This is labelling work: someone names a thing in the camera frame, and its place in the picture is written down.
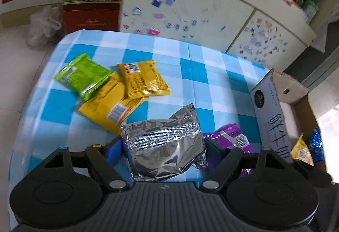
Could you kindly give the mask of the cream cabinet with stickers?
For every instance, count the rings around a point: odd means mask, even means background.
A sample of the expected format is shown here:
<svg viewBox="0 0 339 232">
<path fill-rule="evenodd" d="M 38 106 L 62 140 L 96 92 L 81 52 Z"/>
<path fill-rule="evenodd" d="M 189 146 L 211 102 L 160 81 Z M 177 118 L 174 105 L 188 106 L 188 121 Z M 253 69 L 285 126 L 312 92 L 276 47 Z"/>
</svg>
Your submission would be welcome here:
<svg viewBox="0 0 339 232">
<path fill-rule="evenodd" d="M 316 38 L 283 0 L 122 0 L 120 30 L 181 40 L 286 69 Z"/>
</svg>

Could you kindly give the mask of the silver foil snack packet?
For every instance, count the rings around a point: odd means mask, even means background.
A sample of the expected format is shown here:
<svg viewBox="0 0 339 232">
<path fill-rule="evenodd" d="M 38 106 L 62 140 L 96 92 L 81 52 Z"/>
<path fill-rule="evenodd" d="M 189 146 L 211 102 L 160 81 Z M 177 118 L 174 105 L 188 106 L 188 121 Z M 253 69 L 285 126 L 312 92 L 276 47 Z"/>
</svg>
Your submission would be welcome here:
<svg viewBox="0 0 339 232">
<path fill-rule="evenodd" d="M 125 124 L 121 137 L 135 180 L 160 181 L 190 167 L 200 170 L 208 166 L 193 104 L 182 107 L 170 119 Z"/>
</svg>

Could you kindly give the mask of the yellow snack packet bottom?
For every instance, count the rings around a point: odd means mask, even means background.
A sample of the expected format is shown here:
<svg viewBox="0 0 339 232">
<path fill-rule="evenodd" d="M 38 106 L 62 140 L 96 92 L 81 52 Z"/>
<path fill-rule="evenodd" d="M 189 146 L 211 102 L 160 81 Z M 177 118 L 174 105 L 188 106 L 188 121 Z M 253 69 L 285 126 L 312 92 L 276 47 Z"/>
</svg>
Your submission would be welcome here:
<svg viewBox="0 0 339 232">
<path fill-rule="evenodd" d="M 300 135 L 298 141 L 292 148 L 290 155 L 294 160 L 300 160 L 311 166 L 314 165 L 309 148 L 303 140 L 303 134 Z"/>
</svg>

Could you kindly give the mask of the green snack packet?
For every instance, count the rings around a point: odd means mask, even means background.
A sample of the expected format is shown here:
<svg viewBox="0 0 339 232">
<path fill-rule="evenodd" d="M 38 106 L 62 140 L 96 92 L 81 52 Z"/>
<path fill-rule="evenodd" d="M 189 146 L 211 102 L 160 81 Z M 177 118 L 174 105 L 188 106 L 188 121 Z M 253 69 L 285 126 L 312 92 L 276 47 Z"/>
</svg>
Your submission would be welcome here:
<svg viewBox="0 0 339 232">
<path fill-rule="evenodd" d="M 84 53 L 60 70 L 54 79 L 76 91 L 83 101 L 88 101 L 116 73 L 96 64 Z"/>
</svg>

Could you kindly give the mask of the red brown carton box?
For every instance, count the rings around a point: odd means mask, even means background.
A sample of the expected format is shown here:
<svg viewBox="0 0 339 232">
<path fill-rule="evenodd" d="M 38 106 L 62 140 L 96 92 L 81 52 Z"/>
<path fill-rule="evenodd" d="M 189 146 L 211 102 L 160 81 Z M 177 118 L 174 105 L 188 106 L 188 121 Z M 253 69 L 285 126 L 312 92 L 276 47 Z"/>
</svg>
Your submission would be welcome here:
<svg viewBox="0 0 339 232">
<path fill-rule="evenodd" d="M 62 0 L 66 31 L 118 31 L 121 2 L 122 0 Z"/>
</svg>

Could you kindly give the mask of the purple snack packet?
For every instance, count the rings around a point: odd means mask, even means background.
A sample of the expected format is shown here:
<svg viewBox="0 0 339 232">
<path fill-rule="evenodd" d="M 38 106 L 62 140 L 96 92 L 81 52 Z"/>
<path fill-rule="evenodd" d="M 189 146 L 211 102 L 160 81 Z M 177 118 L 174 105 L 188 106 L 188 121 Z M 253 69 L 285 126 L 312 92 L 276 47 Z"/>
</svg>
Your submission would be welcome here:
<svg viewBox="0 0 339 232">
<path fill-rule="evenodd" d="M 206 147 L 207 167 L 204 176 L 211 174 L 226 156 L 226 149 L 240 148 L 244 153 L 252 153 L 252 147 L 247 137 L 236 123 L 221 127 L 218 131 L 203 134 Z"/>
</svg>

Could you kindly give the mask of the clear plastic bag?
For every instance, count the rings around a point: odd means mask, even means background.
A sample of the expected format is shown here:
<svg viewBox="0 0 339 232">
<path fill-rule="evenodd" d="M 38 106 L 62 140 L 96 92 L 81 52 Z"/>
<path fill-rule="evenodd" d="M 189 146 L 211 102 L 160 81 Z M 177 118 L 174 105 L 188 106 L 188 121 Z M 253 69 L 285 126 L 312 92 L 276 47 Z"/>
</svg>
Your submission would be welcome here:
<svg viewBox="0 0 339 232">
<path fill-rule="evenodd" d="M 41 48 L 51 43 L 62 28 L 60 7 L 46 6 L 30 16 L 26 44 L 29 48 Z"/>
</svg>

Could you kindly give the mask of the open cardboard box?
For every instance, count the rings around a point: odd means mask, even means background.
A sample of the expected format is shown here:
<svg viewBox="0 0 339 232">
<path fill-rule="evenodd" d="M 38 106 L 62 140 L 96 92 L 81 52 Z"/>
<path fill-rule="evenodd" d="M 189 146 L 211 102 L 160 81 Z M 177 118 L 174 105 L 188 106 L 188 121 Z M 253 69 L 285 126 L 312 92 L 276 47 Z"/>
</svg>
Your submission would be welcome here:
<svg viewBox="0 0 339 232">
<path fill-rule="evenodd" d="M 290 152 L 301 134 L 306 142 L 318 126 L 309 103 L 309 91 L 288 74 L 271 69 L 252 89 L 261 145 L 291 163 Z M 314 164 L 326 171 L 325 160 Z"/>
</svg>

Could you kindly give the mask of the dark blue snack packet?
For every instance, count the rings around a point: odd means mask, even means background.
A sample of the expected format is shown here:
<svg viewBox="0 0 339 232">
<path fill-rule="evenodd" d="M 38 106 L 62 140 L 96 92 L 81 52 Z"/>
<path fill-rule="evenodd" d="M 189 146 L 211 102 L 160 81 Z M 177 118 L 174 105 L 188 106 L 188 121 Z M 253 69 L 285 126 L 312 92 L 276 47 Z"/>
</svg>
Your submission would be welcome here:
<svg viewBox="0 0 339 232">
<path fill-rule="evenodd" d="M 321 132 L 318 127 L 313 129 L 311 136 L 306 141 L 306 144 L 314 164 L 324 161 L 324 146 L 321 138 Z"/>
</svg>

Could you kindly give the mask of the blue checkered tablecloth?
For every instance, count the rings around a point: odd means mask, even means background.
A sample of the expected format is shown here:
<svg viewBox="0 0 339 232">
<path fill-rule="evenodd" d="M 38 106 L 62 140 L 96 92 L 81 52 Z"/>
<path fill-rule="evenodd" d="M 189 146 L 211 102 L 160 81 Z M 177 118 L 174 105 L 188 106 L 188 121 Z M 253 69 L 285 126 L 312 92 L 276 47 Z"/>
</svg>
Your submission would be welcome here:
<svg viewBox="0 0 339 232">
<path fill-rule="evenodd" d="M 81 54 L 111 70 L 120 63 L 156 62 L 171 94 L 147 99 L 128 122 L 167 119 L 181 107 L 193 104 L 202 132 L 236 123 L 253 150 L 260 149 L 250 91 L 268 73 L 267 68 L 182 41 L 80 30 L 65 36 L 56 46 L 25 104 L 11 155 L 9 188 L 60 146 L 82 151 L 114 139 L 112 133 L 81 115 L 78 108 L 82 99 L 55 80 L 55 75 Z"/>
</svg>

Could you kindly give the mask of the yellow snack packet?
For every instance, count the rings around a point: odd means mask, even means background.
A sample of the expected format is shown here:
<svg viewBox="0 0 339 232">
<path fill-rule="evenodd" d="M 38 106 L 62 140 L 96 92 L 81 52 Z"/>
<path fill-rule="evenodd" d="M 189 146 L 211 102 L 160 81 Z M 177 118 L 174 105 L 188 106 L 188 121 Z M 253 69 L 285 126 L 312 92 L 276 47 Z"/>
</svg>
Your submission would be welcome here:
<svg viewBox="0 0 339 232">
<path fill-rule="evenodd" d="M 171 90 L 156 69 L 154 60 L 118 64 L 130 99 L 171 95 Z"/>
<path fill-rule="evenodd" d="M 294 160 L 300 160 L 311 166 L 314 165 L 309 148 L 303 140 L 303 134 L 300 135 L 298 141 L 292 148 L 290 155 Z"/>
<path fill-rule="evenodd" d="M 147 97 L 131 99 L 127 96 L 123 77 L 112 74 L 110 79 L 83 103 L 79 112 L 107 131 L 119 135 L 120 127 Z"/>
</svg>

